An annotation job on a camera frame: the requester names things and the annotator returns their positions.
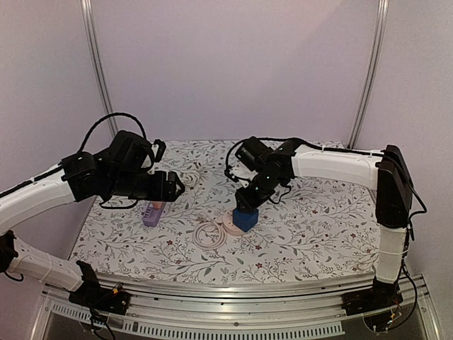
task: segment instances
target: vertical metal bar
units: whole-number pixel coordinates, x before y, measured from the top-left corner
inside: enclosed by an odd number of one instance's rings
[[[376,77],[377,64],[379,61],[379,55],[381,54],[382,41],[384,39],[385,24],[387,20],[387,11],[389,9],[389,0],[379,0],[377,9],[377,20],[376,28],[374,31],[374,41],[369,59],[367,78],[363,87],[362,95],[360,97],[359,108],[357,109],[357,115],[355,118],[354,126],[352,128],[351,136],[347,145],[348,149],[353,149],[357,144],[357,140],[362,129],[363,120],[371,96],[374,78]]]
[[[93,9],[91,8],[91,0],[81,0],[82,15],[84,17],[86,39],[88,40],[88,47],[90,49],[91,61],[93,63],[94,73],[96,75],[96,82],[98,83],[99,94],[104,108],[104,113],[108,115],[113,112],[112,102],[108,93],[107,83],[101,62],[101,54],[99,52],[98,38],[96,37],[96,30],[94,28]],[[114,137],[118,132],[118,125],[114,117],[108,119],[108,127],[110,133]]]

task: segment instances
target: ventilation grille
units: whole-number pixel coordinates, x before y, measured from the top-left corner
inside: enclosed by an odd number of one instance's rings
[[[53,302],[52,311],[55,314],[63,315],[70,319],[89,323],[90,313],[83,307],[65,305],[60,302]],[[117,332],[136,334],[153,339],[181,339],[181,340],[309,340],[324,339],[330,336],[342,335],[345,332],[341,322],[331,322],[319,326],[299,327],[285,330],[266,331],[217,331],[205,329],[184,329],[179,327],[163,327],[148,322],[136,322],[125,319],[122,327],[110,325]]]

